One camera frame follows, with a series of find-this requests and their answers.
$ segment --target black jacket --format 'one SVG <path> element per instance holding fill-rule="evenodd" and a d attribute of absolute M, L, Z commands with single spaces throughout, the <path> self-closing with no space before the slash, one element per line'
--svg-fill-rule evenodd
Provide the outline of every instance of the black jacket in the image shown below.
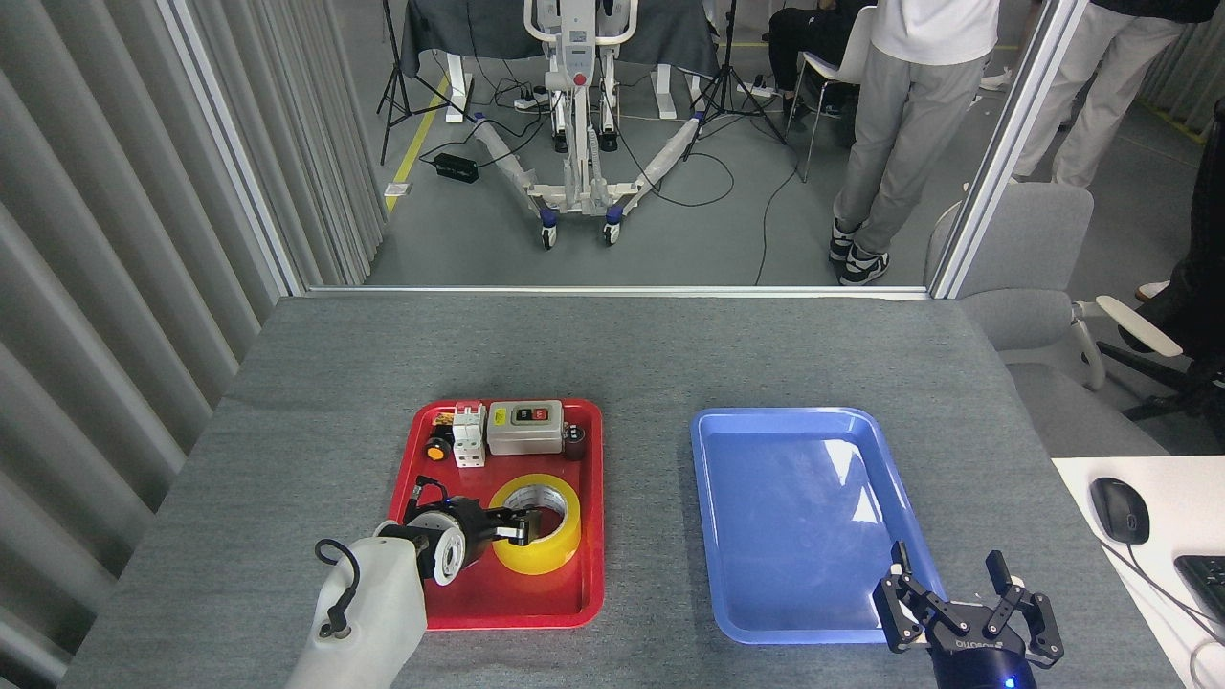
<path fill-rule="evenodd" d="M 1156 17 L 1178 23 L 1207 22 L 1220 0 L 1091 0 L 1094 5 L 1120 15 Z"/>

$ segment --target gray electrical box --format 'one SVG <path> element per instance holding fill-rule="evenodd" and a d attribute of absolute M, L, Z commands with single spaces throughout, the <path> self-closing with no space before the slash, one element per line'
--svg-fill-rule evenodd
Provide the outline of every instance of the gray electrical box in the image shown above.
<path fill-rule="evenodd" d="M 485 441 L 491 455 L 548 455 L 561 452 L 561 428 L 559 400 L 494 402 Z"/>

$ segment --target black power adapter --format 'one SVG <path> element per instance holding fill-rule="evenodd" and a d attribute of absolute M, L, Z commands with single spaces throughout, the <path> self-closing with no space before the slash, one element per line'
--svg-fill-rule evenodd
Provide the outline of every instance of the black power adapter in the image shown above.
<path fill-rule="evenodd" d="M 480 178 L 480 173 L 477 170 L 475 161 L 469 161 L 468 158 L 462 158 L 459 156 L 452 156 L 451 153 L 439 153 L 435 156 L 434 169 L 442 177 L 450 177 L 451 179 L 458 179 L 459 181 L 467 181 L 468 184 L 472 184 Z"/>

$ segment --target yellow tape roll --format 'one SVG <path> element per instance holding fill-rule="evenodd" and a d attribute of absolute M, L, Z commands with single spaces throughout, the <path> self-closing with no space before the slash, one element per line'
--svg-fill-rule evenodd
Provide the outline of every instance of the yellow tape roll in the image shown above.
<path fill-rule="evenodd" d="M 528 543 L 512 546 L 494 541 L 494 554 L 511 571 L 538 575 L 549 574 L 570 561 L 578 550 L 581 532 L 578 495 L 568 483 L 548 473 L 521 476 L 494 493 L 492 508 L 548 508 L 561 515 L 561 523 L 552 533 Z"/>

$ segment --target chair armrest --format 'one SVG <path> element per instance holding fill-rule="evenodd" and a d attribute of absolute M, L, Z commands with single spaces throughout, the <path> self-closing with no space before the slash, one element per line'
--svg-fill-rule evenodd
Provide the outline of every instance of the chair armrest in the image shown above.
<path fill-rule="evenodd" d="M 1161 329 L 1145 320 L 1144 316 L 1137 314 L 1134 309 L 1114 297 L 1102 294 L 1094 299 L 1093 304 L 1084 302 L 1077 302 L 1076 304 L 1082 308 L 1085 316 L 1109 316 L 1120 327 L 1163 357 L 1177 357 L 1182 353 L 1181 345 L 1171 340 L 1169 335 L 1161 332 Z"/>
<path fill-rule="evenodd" d="M 1089 381 L 1085 383 L 1085 387 L 1089 390 L 1100 390 L 1106 383 L 1106 367 L 1101 362 L 1101 352 L 1098 349 L 1096 342 L 1094 342 L 1093 336 L 1089 333 L 1089 326 L 1084 322 L 1087 318 L 1110 318 L 1163 357 L 1177 357 L 1182 353 L 1182 347 L 1171 340 L 1169 335 L 1161 332 L 1160 329 L 1145 320 L 1144 316 L 1137 314 L 1134 309 L 1114 297 L 1101 295 L 1094 302 L 1073 302 L 1072 314 L 1072 333 L 1076 336 L 1077 342 L 1080 343 L 1080 351 L 1089 364 Z"/>

